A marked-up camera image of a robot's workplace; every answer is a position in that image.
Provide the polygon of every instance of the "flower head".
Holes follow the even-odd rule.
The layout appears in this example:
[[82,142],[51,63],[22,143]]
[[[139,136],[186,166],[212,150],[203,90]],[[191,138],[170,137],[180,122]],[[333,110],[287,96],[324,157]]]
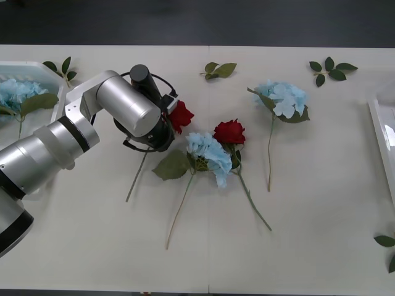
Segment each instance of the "flower head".
[[207,160],[207,168],[217,179],[218,187],[226,187],[232,161],[222,145],[209,133],[204,135],[190,133],[186,139],[188,140],[187,151],[195,159],[204,157]]
[[231,120],[228,122],[221,122],[214,129],[214,139],[222,144],[244,144],[246,137],[243,135],[243,128],[240,122]]
[[176,132],[182,133],[182,126],[187,126],[191,123],[191,119],[195,115],[192,114],[186,107],[183,101],[178,101],[177,106],[173,112],[168,116],[168,119],[172,122],[172,126]]
[[[267,80],[267,84],[260,84],[255,91],[269,97],[276,107],[273,109],[277,116],[284,115],[291,118],[295,110],[302,116],[304,107],[308,100],[305,91],[287,82],[274,82]],[[254,95],[254,101],[263,105],[258,95]]]

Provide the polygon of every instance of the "white container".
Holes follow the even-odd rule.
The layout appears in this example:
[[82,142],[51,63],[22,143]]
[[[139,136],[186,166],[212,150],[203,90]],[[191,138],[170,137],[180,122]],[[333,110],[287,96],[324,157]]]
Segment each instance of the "white container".
[[[53,109],[39,109],[29,113],[22,125],[20,138],[31,135],[38,128],[48,125],[59,119],[64,111],[66,93],[69,91],[66,82],[47,66],[37,62],[1,62],[0,61],[0,82],[8,79],[17,81],[37,82],[42,88],[48,89],[49,93],[56,94],[59,102]],[[0,126],[0,149],[12,144],[19,137],[19,122],[12,120]]]
[[389,191],[395,204],[395,81],[377,92],[376,98],[369,102],[369,108]]

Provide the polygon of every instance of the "rose stem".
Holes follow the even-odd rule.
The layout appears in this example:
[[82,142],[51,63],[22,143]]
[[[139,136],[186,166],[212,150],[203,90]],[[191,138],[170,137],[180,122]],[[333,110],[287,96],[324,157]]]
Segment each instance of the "rose stem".
[[145,161],[145,159],[146,159],[146,157],[147,157],[147,154],[148,154],[148,152],[146,152],[146,153],[144,154],[143,160],[142,160],[141,163],[140,163],[140,167],[138,168],[138,171],[137,171],[137,174],[136,174],[136,176],[135,176],[135,179],[133,180],[133,184],[131,185],[131,188],[130,188],[130,190],[129,190],[128,197],[126,198],[126,202],[129,201],[130,194],[131,194],[131,192],[133,191],[133,188],[135,187],[135,184],[136,184],[138,175],[140,175],[140,171],[141,171],[141,168],[143,167],[143,163],[144,163],[144,161]]
[[177,214],[176,214],[175,217],[174,217],[174,221],[173,221],[173,224],[172,224],[172,228],[170,228],[170,233],[168,234],[168,238],[167,238],[167,242],[166,242],[166,250],[168,250],[168,245],[169,245],[169,243],[170,243],[170,236],[172,236],[174,224],[175,224],[175,222],[176,222],[176,220],[177,220],[178,214],[180,213],[181,207],[183,206],[183,203],[184,203],[184,200],[185,200],[185,197],[186,197],[186,193],[187,193],[187,191],[188,191],[188,189],[189,189],[189,186],[191,185],[192,178],[193,178],[193,176],[195,175],[195,172],[196,172],[196,171],[194,171],[194,173],[191,174],[191,179],[189,179],[188,185],[187,185],[186,190],[185,190],[185,193],[184,193],[183,200],[181,201],[181,205],[180,205],[180,207],[178,208]]
[[259,213],[257,207],[255,206],[254,202],[252,201],[251,192],[250,192],[250,190],[248,190],[248,188],[247,188],[247,186],[246,186],[246,183],[244,182],[244,179],[243,179],[243,177],[241,176],[241,169],[242,169],[242,167],[241,167],[241,160],[237,157],[237,155],[236,155],[236,153],[235,153],[234,150],[233,150],[233,155],[236,157],[237,161],[240,163],[240,166],[239,166],[239,170],[238,170],[238,172],[237,172],[237,175],[238,175],[239,178],[240,178],[241,184],[243,185],[244,191],[246,192],[246,195],[247,195],[247,197],[248,197],[249,203],[251,204],[251,207],[252,207],[252,208],[254,209],[254,211],[257,213],[257,215],[259,216],[259,218],[265,223],[266,227],[268,227],[268,229],[269,229],[270,231],[272,231],[272,228],[269,226],[269,224],[267,224],[267,222],[265,221],[264,217],[262,217],[262,215]]
[[267,145],[267,154],[269,156],[269,181],[267,183],[267,190],[270,192],[270,182],[272,180],[272,164],[270,162],[270,141],[272,140],[274,121],[276,120],[276,115],[272,114],[272,128],[270,129],[269,144]]

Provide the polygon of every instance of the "blue hydrangea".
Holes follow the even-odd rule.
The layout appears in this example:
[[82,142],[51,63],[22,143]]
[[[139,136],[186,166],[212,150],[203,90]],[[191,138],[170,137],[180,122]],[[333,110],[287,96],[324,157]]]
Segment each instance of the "blue hydrangea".
[[[287,82],[274,82],[267,80],[266,84],[260,84],[255,91],[271,98],[276,107],[273,109],[277,116],[284,115],[286,118],[291,118],[295,111],[303,114],[304,107],[308,100],[305,91]],[[263,105],[258,95],[254,95],[253,100]]]
[[37,82],[19,82],[15,79],[8,79],[0,83],[0,104],[18,112],[21,103],[27,98],[47,92],[48,90],[41,88]]
[[188,140],[187,151],[195,158],[204,157],[208,161],[208,169],[214,173],[217,179],[218,187],[226,187],[227,176],[232,169],[230,154],[209,133],[204,135],[190,133],[186,138]]

